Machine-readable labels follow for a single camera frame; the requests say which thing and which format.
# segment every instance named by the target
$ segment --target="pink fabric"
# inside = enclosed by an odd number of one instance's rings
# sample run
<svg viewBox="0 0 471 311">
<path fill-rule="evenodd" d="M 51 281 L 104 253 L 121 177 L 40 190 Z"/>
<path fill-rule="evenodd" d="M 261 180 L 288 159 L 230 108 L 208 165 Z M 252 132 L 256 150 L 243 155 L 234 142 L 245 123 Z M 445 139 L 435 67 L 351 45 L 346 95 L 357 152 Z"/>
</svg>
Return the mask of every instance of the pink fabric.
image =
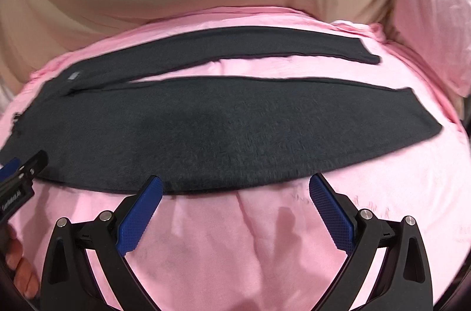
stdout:
<svg viewBox="0 0 471 311">
<path fill-rule="evenodd" d="M 285 8 L 218 8 L 144 26 L 62 55 L 34 73 L 0 120 L 0 142 L 12 117 L 23 111 L 41 85 L 82 59 L 192 30 L 270 25 L 359 37 L 382 58 L 379 65 L 331 57 L 221 60 L 169 73 L 242 75 L 261 78 L 324 76 L 392 88 L 412 87 L 443 125 L 431 140 L 326 174 L 340 193 L 378 217 L 413 215 L 422 231 L 432 270 L 434 298 L 449 285 L 471 245 L 469 143 L 443 92 L 408 61 L 405 47 L 387 43 L 379 26 L 326 24 Z M 308 193 L 309 178 L 230 193 L 164 197 L 138 248 L 126 255 L 150 296 L 165 311 L 310 310 L 327 289 L 345 254 L 335 249 Z M 13 217 L 25 255 L 40 273 L 53 224 L 59 217 L 88 221 L 113 210 L 121 195 L 35 184 L 35 197 Z M 383 252 L 354 306 L 364 302 Z M 112 295 L 96 256 L 93 270 L 106 300 Z"/>
<path fill-rule="evenodd" d="M 393 23 L 447 89 L 471 93 L 471 0 L 396 0 Z"/>
</svg>

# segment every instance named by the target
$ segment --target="pink pillow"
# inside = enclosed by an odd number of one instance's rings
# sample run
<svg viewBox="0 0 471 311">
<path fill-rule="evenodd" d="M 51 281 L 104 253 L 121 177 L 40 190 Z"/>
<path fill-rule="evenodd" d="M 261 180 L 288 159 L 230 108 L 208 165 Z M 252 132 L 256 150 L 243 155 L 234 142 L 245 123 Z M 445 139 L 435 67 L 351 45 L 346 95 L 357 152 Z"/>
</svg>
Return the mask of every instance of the pink pillow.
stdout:
<svg viewBox="0 0 471 311">
<path fill-rule="evenodd" d="M 393 23 L 447 90 L 471 93 L 471 0 L 396 0 Z"/>
</svg>

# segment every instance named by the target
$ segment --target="person's hand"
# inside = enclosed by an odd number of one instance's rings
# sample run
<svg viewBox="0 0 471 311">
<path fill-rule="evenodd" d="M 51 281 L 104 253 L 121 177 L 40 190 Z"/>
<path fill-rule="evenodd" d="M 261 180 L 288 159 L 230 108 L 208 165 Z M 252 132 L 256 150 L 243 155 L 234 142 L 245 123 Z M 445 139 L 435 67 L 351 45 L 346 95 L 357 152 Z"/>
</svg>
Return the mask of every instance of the person's hand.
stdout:
<svg viewBox="0 0 471 311">
<path fill-rule="evenodd" d="M 6 265 L 15 272 L 13 283 L 21 295 L 32 299 L 39 291 L 39 279 L 32 265 L 23 257 L 23 245 L 16 238 L 13 227 L 7 225 L 10 242 L 5 256 Z"/>
</svg>

